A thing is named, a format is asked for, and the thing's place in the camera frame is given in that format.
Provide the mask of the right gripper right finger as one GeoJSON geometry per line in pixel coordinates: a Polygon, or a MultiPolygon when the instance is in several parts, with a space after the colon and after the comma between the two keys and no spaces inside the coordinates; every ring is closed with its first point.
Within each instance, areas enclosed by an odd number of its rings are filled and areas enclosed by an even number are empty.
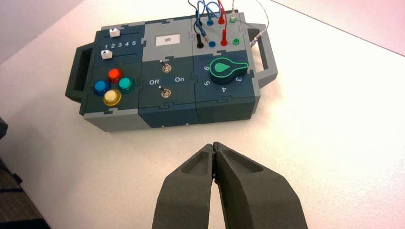
{"type": "Polygon", "coordinates": [[[300,199],[279,173],[214,142],[215,176],[227,229],[306,229],[300,199]]]}

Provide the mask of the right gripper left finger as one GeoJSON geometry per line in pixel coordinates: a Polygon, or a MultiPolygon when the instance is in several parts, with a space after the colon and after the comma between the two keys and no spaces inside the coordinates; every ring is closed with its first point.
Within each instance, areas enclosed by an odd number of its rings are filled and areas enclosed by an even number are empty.
{"type": "Polygon", "coordinates": [[[164,179],[152,228],[208,228],[213,158],[213,145],[206,144],[164,179]]]}

